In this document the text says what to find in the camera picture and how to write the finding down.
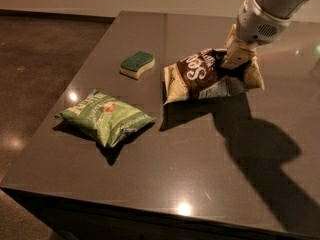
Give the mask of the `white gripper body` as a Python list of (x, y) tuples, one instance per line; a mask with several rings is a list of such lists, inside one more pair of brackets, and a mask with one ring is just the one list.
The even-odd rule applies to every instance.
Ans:
[(246, 43), (266, 45), (288, 28), (290, 21), (265, 12), (257, 0), (245, 0), (237, 14), (237, 36)]

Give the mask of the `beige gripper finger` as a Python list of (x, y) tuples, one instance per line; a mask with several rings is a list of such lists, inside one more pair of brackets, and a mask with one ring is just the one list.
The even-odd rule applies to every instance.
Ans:
[(228, 51), (234, 50), (237, 47), (237, 33), (236, 33), (236, 25), (233, 24), (228, 36), (226, 38), (225, 47)]
[(220, 66), (225, 69), (236, 67), (250, 61), (256, 55), (257, 45), (242, 41), (228, 41), (226, 43), (227, 54), (223, 57)]

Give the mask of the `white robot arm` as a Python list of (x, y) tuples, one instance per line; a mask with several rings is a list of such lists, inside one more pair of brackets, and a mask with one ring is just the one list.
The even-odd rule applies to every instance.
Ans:
[(258, 46), (275, 41), (309, 0), (245, 0), (226, 39), (221, 66), (234, 69), (252, 60)]

